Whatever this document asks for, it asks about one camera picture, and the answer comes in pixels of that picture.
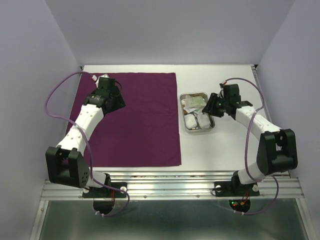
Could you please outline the green gauze bag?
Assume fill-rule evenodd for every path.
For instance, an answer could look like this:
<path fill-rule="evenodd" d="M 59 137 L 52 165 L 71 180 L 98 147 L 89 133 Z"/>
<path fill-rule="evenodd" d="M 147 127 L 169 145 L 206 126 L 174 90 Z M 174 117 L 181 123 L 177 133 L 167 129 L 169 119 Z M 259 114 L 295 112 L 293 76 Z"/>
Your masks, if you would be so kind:
<path fill-rule="evenodd" d="M 190 96 L 186 101 L 189 108 L 201 108 L 206 106 L 206 101 L 202 96 Z"/>

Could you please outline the white gauze pad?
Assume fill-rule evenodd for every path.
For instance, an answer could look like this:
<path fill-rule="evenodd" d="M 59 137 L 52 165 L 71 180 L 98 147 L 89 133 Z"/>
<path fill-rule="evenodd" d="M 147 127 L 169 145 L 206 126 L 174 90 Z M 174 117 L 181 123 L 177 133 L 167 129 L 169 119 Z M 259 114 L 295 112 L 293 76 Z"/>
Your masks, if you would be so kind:
<path fill-rule="evenodd" d="M 197 120 L 193 114 L 187 114 L 184 116 L 185 119 L 185 126 L 187 129 L 191 130 L 197 127 Z"/>
<path fill-rule="evenodd" d="M 206 114 L 198 114 L 197 120 L 201 129 L 209 129 L 211 127 L 210 118 Z"/>

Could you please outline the stainless steel tray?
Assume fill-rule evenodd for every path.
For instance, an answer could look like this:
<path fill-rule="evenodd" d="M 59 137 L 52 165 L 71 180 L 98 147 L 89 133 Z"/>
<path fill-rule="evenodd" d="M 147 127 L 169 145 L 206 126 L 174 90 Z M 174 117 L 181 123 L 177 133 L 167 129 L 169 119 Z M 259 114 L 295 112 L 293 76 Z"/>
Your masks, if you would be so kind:
<path fill-rule="evenodd" d="M 182 111 L 182 119 L 185 131 L 190 135 L 200 135 L 210 132 L 215 127 L 214 118 L 203 113 L 204 106 L 188 107 L 187 101 L 191 98 L 202 99 L 201 103 L 208 102 L 208 95 L 205 92 L 183 93 L 179 97 Z"/>

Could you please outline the green white suture packet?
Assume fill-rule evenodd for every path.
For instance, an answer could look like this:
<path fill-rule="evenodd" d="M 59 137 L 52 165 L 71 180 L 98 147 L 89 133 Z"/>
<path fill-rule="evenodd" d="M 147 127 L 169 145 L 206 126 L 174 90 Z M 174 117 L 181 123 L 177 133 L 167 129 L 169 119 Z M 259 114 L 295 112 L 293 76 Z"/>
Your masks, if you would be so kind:
<path fill-rule="evenodd" d="M 202 111 L 204 109 L 204 107 L 184 107 L 185 109 L 187 109 L 188 114 L 202 114 Z"/>

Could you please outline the purple cloth mat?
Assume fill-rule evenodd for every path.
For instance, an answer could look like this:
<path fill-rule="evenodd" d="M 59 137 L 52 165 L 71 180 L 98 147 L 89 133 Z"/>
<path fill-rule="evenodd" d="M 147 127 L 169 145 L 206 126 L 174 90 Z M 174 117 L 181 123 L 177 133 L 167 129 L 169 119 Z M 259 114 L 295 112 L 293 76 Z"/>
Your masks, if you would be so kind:
<path fill-rule="evenodd" d="M 108 113 L 89 139 L 94 167 L 174 167 L 182 163 L 175 73 L 109 73 L 125 107 Z"/>

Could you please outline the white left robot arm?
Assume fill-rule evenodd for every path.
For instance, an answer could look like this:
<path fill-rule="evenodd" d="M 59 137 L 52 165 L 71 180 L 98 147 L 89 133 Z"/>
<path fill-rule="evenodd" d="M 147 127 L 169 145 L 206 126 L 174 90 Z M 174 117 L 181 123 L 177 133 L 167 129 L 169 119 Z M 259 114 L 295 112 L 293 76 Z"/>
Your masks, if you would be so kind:
<path fill-rule="evenodd" d="M 89 140 L 105 115 L 125 107 L 121 84 L 107 74 L 92 75 L 95 89 L 84 100 L 75 121 L 65 137 L 45 152 L 51 183 L 79 189 L 94 188 L 100 197 L 111 193 L 109 174 L 93 170 L 92 148 Z"/>

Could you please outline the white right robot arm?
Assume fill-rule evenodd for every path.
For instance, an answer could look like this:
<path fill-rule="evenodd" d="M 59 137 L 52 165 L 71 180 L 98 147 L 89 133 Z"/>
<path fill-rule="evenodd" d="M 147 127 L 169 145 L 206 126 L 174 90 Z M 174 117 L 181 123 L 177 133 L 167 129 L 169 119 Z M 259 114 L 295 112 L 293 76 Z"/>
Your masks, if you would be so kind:
<path fill-rule="evenodd" d="M 216 181 L 212 194 L 216 197 L 259 196 L 258 183 L 274 173 L 294 170 L 298 166 L 296 135 L 282 129 L 259 114 L 249 101 L 244 101 L 237 84 L 220 84 L 220 93 L 211 93 L 203 113 L 222 118 L 232 117 L 247 129 L 246 137 L 258 140 L 256 161 L 233 173 L 229 181 Z"/>

